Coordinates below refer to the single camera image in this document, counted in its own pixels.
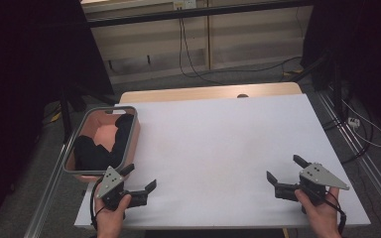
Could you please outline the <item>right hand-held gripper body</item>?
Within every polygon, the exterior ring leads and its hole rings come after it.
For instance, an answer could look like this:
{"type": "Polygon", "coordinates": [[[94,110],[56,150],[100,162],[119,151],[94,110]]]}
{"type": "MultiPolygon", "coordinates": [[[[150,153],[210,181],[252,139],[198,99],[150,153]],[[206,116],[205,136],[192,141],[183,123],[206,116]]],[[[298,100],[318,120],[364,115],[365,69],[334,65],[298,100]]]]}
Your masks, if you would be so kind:
{"type": "Polygon", "coordinates": [[[295,190],[302,190],[313,205],[324,203],[326,188],[349,190],[349,185],[318,163],[311,163],[299,172],[300,181],[295,184],[281,183],[274,178],[275,197],[297,201],[295,190]]]}

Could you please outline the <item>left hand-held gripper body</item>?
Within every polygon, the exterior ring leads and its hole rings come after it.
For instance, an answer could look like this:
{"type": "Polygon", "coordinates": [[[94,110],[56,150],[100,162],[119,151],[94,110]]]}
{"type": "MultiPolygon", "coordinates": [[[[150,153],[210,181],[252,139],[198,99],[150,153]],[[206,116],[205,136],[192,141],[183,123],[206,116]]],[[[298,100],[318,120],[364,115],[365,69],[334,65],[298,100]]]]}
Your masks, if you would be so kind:
{"type": "Polygon", "coordinates": [[[126,177],[123,177],[114,168],[108,167],[102,178],[97,197],[100,198],[107,209],[116,210],[120,200],[131,195],[129,207],[144,206],[147,204],[149,192],[145,190],[129,191],[124,188],[126,177]]]}

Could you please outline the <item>black knit vest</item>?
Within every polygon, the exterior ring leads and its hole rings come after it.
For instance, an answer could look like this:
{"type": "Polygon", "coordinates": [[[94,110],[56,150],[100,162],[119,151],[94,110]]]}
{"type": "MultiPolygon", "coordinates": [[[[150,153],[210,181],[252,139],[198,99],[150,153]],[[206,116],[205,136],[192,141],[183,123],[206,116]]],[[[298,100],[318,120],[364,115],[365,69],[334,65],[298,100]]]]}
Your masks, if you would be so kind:
{"type": "Polygon", "coordinates": [[[123,162],[135,116],[120,115],[114,123],[100,126],[90,137],[80,135],[74,141],[75,168],[78,171],[105,171],[123,162]]]}

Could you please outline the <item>pink basket with grey rim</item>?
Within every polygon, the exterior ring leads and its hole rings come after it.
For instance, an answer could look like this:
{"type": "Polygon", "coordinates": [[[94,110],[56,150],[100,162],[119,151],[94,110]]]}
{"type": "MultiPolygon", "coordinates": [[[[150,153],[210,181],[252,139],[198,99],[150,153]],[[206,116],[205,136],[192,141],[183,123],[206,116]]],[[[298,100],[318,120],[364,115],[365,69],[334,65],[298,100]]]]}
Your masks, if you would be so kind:
{"type": "Polygon", "coordinates": [[[97,180],[108,166],[120,171],[133,163],[139,133],[134,107],[93,108],[69,139],[63,170],[84,182],[97,180]]]}

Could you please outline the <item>person's left hand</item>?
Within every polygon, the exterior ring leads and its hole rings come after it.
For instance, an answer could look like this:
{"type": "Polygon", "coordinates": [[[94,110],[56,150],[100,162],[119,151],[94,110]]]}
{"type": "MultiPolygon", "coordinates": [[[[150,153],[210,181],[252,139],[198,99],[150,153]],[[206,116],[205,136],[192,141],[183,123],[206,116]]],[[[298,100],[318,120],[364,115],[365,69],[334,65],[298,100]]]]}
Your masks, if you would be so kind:
{"type": "Polygon", "coordinates": [[[98,212],[97,238],[119,238],[123,227],[123,216],[131,201],[131,195],[126,194],[119,202],[116,210],[112,211],[104,207],[100,198],[94,199],[94,209],[98,212]]]}

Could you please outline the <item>person's right hand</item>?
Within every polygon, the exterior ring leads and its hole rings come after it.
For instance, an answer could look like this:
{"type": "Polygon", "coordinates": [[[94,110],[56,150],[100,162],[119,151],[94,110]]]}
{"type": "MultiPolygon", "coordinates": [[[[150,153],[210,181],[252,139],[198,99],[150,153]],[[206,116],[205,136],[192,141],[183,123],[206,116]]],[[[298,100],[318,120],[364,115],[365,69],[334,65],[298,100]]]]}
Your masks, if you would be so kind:
{"type": "Polygon", "coordinates": [[[314,206],[309,197],[300,189],[295,196],[305,208],[308,221],[317,238],[342,238],[338,232],[337,211],[327,204],[314,206]]]}

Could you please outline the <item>black metal stand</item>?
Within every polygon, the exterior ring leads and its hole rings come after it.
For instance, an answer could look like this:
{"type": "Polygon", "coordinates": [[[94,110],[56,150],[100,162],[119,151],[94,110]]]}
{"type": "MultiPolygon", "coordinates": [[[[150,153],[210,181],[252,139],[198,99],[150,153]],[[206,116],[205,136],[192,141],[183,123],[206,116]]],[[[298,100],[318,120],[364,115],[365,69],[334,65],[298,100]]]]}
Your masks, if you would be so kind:
{"type": "Polygon", "coordinates": [[[290,82],[299,82],[306,76],[312,78],[315,90],[332,88],[333,108],[338,115],[342,114],[340,67],[330,53],[323,54],[313,63],[305,67],[301,73],[293,76],[290,82]]]}

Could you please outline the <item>black tripod stand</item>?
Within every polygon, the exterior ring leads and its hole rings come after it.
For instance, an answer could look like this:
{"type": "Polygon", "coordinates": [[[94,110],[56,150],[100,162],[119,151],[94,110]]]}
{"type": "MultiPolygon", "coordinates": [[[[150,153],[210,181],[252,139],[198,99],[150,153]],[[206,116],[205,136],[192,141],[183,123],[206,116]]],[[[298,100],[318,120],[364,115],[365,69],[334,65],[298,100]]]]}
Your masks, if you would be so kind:
{"type": "Polygon", "coordinates": [[[69,115],[69,106],[71,103],[72,108],[78,108],[83,111],[86,107],[85,101],[82,99],[83,95],[91,96],[92,98],[99,100],[107,105],[114,105],[116,101],[108,96],[97,93],[85,86],[78,83],[68,83],[61,87],[60,105],[63,118],[63,142],[66,143],[72,134],[72,125],[69,115]]]}

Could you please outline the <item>black curtain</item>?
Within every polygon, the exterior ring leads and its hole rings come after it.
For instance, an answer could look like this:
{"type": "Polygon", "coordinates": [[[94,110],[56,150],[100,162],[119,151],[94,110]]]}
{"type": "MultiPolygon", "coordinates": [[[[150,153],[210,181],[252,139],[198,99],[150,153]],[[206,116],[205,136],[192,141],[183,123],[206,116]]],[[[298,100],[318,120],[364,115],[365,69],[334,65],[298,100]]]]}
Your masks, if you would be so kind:
{"type": "Polygon", "coordinates": [[[305,34],[302,66],[328,58],[313,71],[314,88],[334,70],[381,119],[381,0],[316,0],[305,34]]]}
{"type": "Polygon", "coordinates": [[[81,0],[0,0],[0,206],[30,160],[45,106],[112,91],[81,0]]]}

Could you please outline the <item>beige cabinet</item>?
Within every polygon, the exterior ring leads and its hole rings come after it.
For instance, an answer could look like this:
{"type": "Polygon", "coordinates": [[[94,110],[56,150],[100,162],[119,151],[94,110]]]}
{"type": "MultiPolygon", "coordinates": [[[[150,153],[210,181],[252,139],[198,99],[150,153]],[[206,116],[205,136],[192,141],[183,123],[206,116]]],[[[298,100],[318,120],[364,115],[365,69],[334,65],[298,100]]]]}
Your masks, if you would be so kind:
{"type": "MultiPolygon", "coordinates": [[[[174,11],[174,0],[81,0],[87,20],[174,11]]],[[[196,0],[196,8],[267,0],[196,0]]],[[[93,28],[113,84],[298,57],[311,6],[93,28]]]]}

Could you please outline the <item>black horizontal bar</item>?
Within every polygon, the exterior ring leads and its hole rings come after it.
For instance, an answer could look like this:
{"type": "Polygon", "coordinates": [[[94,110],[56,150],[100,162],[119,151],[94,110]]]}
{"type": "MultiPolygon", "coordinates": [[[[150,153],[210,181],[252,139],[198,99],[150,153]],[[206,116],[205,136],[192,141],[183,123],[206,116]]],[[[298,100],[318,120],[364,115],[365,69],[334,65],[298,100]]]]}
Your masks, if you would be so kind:
{"type": "Polygon", "coordinates": [[[189,10],[174,10],[161,13],[150,13],[125,17],[108,17],[88,20],[89,28],[129,25],[146,22],[157,22],[194,17],[205,17],[224,14],[245,13],[254,11],[276,10],[314,5],[316,0],[270,0],[261,3],[237,4],[218,7],[205,7],[189,10]]]}

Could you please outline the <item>aluminium rail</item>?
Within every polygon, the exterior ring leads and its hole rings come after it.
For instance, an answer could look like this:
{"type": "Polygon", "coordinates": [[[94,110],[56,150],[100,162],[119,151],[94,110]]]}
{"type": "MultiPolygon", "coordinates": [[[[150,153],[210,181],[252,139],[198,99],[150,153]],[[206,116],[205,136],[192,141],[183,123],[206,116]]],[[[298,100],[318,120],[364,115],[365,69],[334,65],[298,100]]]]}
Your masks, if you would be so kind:
{"type": "Polygon", "coordinates": [[[325,131],[338,130],[350,149],[348,156],[339,157],[341,164],[344,167],[357,165],[381,197],[381,170],[371,155],[371,150],[381,150],[381,126],[373,122],[372,115],[363,106],[341,100],[342,114],[338,115],[333,108],[332,97],[327,92],[318,92],[317,97],[330,117],[330,121],[324,124],[325,131]],[[357,129],[348,125],[349,117],[360,120],[357,129]]]}
{"type": "Polygon", "coordinates": [[[67,153],[70,142],[71,136],[63,138],[63,146],[59,153],[56,165],[52,170],[51,177],[49,178],[46,189],[40,198],[37,208],[35,209],[24,238],[40,238],[45,221],[48,217],[51,205],[53,203],[56,190],[61,181],[61,177],[64,171],[64,157],[67,153]]]}

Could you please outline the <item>white wall socket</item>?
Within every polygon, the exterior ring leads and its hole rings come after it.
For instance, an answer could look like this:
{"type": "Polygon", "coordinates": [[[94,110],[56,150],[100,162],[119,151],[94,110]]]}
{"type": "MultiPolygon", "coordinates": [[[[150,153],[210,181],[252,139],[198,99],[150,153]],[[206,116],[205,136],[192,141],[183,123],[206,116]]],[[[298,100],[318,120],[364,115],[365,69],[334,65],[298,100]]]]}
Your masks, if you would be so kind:
{"type": "Polygon", "coordinates": [[[174,0],[173,5],[175,10],[194,9],[196,7],[196,0],[174,0]]]}

